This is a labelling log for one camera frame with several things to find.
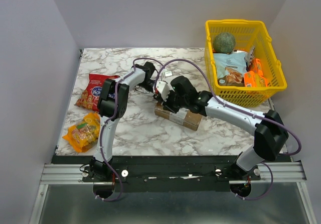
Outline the brown cardboard express box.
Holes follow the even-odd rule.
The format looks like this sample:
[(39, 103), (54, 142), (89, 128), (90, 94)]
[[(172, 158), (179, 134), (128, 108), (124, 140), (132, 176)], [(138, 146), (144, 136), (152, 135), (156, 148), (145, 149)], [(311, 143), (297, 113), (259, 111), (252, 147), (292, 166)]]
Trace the brown cardboard express box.
[(186, 127), (190, 130), (196, 131), (201, 122), (202, 116), (200, 114), (192, 113), (190, 110), (181, 108), (177, 113), (172, 113), (168, 110), (164, 110), (160, 103), (157, 103), (154, 107), (154, 113), (156, 116), (167, 119), (180, 126)]

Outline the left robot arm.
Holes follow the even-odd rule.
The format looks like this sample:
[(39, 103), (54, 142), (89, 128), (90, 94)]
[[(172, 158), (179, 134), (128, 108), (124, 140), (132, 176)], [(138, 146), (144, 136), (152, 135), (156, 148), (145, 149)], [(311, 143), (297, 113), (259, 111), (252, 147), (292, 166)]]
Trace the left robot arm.
[(159, 100), (154, 90), (155, 80), (151, 78), (156, 71), (154, 59), (145, 60), (144, 65), (134, 63), (124, 76), (115, 80), (107, 79), (103, 84), (97, 104), (101, 125), (97, 151), (89, 162), (88, 177), (91, 181), (108, 181), (115, 173), (111, 167), (113, 142), (118, 122), (127, 109), (129, 91), (139, 86), (153, 93), (154, 99)]

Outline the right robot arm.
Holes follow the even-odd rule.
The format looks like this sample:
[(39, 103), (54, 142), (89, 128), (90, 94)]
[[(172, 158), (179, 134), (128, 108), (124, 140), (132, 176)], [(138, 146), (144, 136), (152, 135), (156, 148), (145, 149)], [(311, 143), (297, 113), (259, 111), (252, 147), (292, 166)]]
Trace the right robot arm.
[(282, 128), (283, 122), (276, 111), (263, 113), (231, 104), (209, 91), (197, 91), (184, 76), (176, 77), (170, 84), (158, 81), (155, 93), (165, 110), (177, 113), (186, 108), (194, 114), (226, 121), (254, 137), (254, 144), (228, 167), (227, 176), (231, 178), (241, 180), (257, 164), (275, 161), (288, 139), (288, 132)]

